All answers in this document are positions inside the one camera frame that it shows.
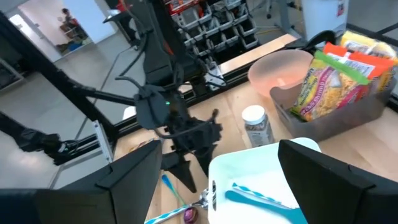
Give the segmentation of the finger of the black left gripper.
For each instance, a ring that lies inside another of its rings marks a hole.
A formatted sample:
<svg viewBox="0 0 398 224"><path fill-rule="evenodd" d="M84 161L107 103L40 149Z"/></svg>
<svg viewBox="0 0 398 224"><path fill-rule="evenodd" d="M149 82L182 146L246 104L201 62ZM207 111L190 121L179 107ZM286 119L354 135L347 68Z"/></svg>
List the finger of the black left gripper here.
<svg viewBox="0 0 398 224"><path fill-rule="evenodd" d="M179 154L163 154L161 169L173 174L192 193L197 192L192 173L190 172L190 161Z"/></svg>
<svg viewBox="0 0 398 224"><path fill-rule="evenodd" d="M213 158L213 151L215 148L216 146L204 147L198 152L198 163L207 177L209 174L209 165Z"/></svg>

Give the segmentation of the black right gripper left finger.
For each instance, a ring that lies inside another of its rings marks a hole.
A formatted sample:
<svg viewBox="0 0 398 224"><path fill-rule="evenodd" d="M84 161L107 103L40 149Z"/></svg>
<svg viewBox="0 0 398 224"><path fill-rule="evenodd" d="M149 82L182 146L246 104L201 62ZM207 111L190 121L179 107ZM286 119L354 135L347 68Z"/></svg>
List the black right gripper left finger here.
<svg viewBox="0 0 398 224"><path fill-rule="evenodd" d="M155 140L61 189L0 189L0 224L144 224L161 160Z"/></svg>

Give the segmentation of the silver spoon teal patterned handle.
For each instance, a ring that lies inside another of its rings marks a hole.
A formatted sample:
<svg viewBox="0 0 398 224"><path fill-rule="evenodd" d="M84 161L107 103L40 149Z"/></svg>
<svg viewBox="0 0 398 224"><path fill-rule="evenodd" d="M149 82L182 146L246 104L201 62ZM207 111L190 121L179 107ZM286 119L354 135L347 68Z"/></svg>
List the silver spoon teal patterned handle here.
<svg viewBox="0 0 398 224"><path fill-rule="evenodd" d="M199 196L199 201L193 202L188 205L184 205L180 208L176 208L175 210L172 210L171 212L164 213L158 217L152 218L150 220L147 220L144 222L144 224L161 224L179 214L185 213L189 209L201 207L204 209L208 208L208 194L209 190L205 189Z"/></svg>
<svg viewBox="0 0 398 224"><path fill-rule="evenodd" d="M264 201L268 201L270 203L274 203L276 205L280 205L281 207L285 207L285 208L289 208L289 209L293 209L293 208L298 208L299 207L296 203L287 203L287 202L284 202L284 201L281 201L281 200L274 199L272 197L268 197L268 196L266 196L266 195L264 195L264 194L262 194L260 192L253 191L253 190L249 189L246 186L238 185L235 182L232 183L232 188L235 191L242 192L242 193L245 193L247 195L252 195L253 197L261 198Z"/></svg>

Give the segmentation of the white plastic bin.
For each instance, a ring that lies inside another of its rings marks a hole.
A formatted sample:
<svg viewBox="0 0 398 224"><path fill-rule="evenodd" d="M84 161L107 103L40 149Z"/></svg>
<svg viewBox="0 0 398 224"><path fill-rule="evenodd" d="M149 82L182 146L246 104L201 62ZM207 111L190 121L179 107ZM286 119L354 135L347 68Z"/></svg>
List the white plastic bin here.
<svg viewBox="0 0 398 224"><path fill-rule="evenodd" d="M274 212L231 201L224 195L228 190L235 191L232 188L232 183L235 182L268 197L298 205L281 168L278 148L279 145L273 143L223 154L211 161L208 183L212 193L208 207L209 224L292 224ZM281 207L252 195L235 192L259 202Z"/></svg>

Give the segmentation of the iridescent spoon teal handle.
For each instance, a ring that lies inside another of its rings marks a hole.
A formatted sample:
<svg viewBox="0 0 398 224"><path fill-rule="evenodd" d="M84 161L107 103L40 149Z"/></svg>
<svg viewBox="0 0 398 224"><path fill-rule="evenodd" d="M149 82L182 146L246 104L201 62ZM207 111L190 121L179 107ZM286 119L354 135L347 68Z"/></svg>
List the iridescent spoon teal handle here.
<svg viewBox="0 0 398 224"><path fill-rule="evenodd" d="M173 211L173 216L183 214L184 224L195 224L198 219L198 210L195 207L188 206L185 201L181 198L181 196L176 191L175 187L172 185L170 179L166 174L162 174L161 180L164 185L166 185L169 190L174 194L174 196L178 199L178 201L182 204L182 207Z"/></svg>

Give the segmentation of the white-lidded spice jar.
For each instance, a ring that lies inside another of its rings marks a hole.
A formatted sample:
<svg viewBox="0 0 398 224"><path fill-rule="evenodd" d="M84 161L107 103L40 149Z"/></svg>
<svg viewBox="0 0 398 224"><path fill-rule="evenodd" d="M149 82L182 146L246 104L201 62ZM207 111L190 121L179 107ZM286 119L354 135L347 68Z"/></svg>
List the white-lidded spice jar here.
<svg viewBox="0 0 398 224"><path fill-rule="evenodd" d="M251 105L246 107L242 111L241 117L252 147L275 143L268 115L262 106Z"/></svg>

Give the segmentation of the teal plastic spoon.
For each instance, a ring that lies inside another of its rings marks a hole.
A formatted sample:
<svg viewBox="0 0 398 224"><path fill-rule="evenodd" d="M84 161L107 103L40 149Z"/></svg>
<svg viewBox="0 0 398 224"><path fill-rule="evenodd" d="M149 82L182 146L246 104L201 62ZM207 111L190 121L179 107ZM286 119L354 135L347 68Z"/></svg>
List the teal plastic spoon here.
<svg viewBox="0 0 398 224"><path fill-rule="evenodd" d="M270 212L274 212L286 219L288 219L292 224L308 224L304 214L300 208L281 208L269 203L259 202L251 198L247 198L235 191L228 190L225 192L225 197L231 201L238 203L245 203L248 205L253 205L255 207L266 209Z"/></svg>

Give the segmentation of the green ramen packet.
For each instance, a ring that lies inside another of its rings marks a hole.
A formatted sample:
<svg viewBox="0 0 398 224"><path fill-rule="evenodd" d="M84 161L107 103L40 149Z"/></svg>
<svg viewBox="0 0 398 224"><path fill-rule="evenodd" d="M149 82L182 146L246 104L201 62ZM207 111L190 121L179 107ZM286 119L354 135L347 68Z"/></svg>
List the green ramen packet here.
<svg viewBox="0 0 398 224"><path fill-rule="evenodd" d="M316 51L290 111L312 121L354 103L370 84L365 72L371 70L347 57Z"/></svg>

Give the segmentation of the orange ramen packet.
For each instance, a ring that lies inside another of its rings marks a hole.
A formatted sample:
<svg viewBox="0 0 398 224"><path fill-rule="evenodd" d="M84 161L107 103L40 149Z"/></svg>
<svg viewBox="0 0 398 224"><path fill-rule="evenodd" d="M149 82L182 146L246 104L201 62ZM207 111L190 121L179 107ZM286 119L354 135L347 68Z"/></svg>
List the orange ramen packet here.
<svg viewBox="0 0 398 224"><path fill-rule="evenodd" d="M369 80L390 78L391 69L394 66L392 59L366 55L360 52L350 52L344 47L331 43L327 43L324 46L323 53L357 70Z"/></svg>

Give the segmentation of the yellow ramen packet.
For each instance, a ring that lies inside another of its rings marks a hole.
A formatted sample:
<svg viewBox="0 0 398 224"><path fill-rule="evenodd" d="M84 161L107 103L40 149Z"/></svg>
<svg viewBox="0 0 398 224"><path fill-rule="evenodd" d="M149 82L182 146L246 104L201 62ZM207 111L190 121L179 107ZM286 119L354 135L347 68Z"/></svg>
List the yellow ramen packet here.
<svg viewBox="0 0 398 224"><path fill-rule="evenodd" d="M398 55L389 44L354 32L346 31L341 37L340 46L354 52L388 58L398 63Z"/></svg>

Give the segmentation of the dark grey plastic bin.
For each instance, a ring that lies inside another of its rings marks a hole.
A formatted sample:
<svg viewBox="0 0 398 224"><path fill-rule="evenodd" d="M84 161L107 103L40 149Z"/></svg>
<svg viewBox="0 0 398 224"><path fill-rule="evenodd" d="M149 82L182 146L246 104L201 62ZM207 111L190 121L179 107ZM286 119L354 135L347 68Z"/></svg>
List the dark grey plastic bin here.
<svg viewBox="0 0 398 224"><path fill-rule="evenodd" d="M279 119L294 138L305 137L322 141L381 117L396 83L397 80L393 78L382 92L309 122L300 119L290 111L295 97L300 92L301 84L287 89L273 87L270 90L270 96Z"/></svg>

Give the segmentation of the grey parts bin shelf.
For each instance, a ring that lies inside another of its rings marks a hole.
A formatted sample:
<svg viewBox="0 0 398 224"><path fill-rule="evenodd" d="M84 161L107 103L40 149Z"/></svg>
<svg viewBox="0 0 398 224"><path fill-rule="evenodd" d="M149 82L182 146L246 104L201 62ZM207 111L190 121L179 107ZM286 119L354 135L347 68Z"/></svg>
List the grey parts bin shelf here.
<svg viewBox="0 0 398 224"><path fill-rule="evenodd" d="M223 63L260 45L246 0L164 0L180 38L206 62Z"/></svg>

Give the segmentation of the grey metal rack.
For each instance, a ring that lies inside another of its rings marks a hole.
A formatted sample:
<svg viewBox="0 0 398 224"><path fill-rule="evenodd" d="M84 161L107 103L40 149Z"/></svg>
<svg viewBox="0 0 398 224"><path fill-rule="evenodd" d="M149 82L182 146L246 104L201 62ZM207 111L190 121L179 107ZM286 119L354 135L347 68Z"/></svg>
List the grey metal rack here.
<svg viewBox="0 0 398 224"><path fill-rule="evenodd" d="M24 81L24 77L0 58L0 90L4 90L19 81Z"/></svg>

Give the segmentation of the person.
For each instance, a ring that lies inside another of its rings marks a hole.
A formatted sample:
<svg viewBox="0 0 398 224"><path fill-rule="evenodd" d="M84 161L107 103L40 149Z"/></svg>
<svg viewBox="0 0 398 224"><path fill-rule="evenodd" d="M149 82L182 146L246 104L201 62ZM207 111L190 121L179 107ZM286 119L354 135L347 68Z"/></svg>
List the person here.
<svg viewBox="0 0 398 224"><path fill-rule="evenodd" d="M73 18L73 16L71 15L70 11L67 8L63 8L62 9L62 13L65 16L65 24L71 28L78 28L78 23L75 21L75 19Z"/></svg>

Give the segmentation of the black aluminium table frame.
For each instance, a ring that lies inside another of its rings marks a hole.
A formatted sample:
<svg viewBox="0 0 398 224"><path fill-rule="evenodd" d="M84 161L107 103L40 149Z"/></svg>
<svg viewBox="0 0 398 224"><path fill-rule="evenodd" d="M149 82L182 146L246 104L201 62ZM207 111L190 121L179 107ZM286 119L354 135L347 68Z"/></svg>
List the black aluminium table frame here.
<svg viewBox="0 0 398 224"><path fill-rule="evenodd" d="M205 84L205 68L204 62L199 58L193 57L189 54L186 47L183 46L182 39L177 34L176 23L172 20L170 14L164 10L159 12L144 12L138 15L132 10L127 12L136 23L138 23L138 33L141 35L143 40L139 46L139 54L129 64L129 67L122 72L121 76L117 76L117 80L127 80L128 77L124 76L128 70L139 60L141 55L145 52L146 56L155 55L150 53L150 46L157 46L157 50L163 53L163 64L168 69L157 68L154 72L146 72L146 80L150 81L144 86L138 85L138 89L143 88L144 90L153 90L149 92L149 96L140 96L137 100L134 98L128 98L125 96L115 95L104 91L96 90L89 86L84 86L81 83L71 79L66 73L55 66L37 47L33 45L27 38L17 30L17 27L13 25L3 12L0 11L0 36L3 36L12 47L17 49L22 56L28 60L31 66L40 72L55 88L58 89L65 97L67 97L83 114L86 115L91 121L98 120L104 127L107 134L108 140L116 143L116 140L126 136L138 129L153 129L147 128L148 125L144 125L144 118L139 118L138 115L127 119L127 121L121 121L115 125L101 113L97 107L90 102L86 97L92 97L105 101L111 101L114 103L135 106L137 112L142 103L155 103L155 100L160 100L160 97L165 97L165 101L171 96L179 96L180 99L184 99L183 103L177 103L177 106L187 109L188 106L195 105L202 101L205 101L215 95L218 95L230 88L233 88L233 84L240 85L239 81L244 80L243 77L235 77L237 80L226 80L226 86L220 86L215 83ZM320 42L333 42L335 38L333 32L330 30L323 31L318 34L315 39L309 43L305 43L301 40L295 40L293 42L284 45L283 47L277 47L276 50L271 50L271 53L281 50L303 50L310 54L315 53L315 45ZM193 90L186 93L178 91L179 87L185 82L190 82ZM213 85L220 87L221 89L210 91L206 85ZM76 157L86 154L96 148L98 148L99 142L95 135L91 135L87 138L80 139L72 144L72 150L64 153L64 156L56 157L53 159L55 165L64 164Z"/></svg>

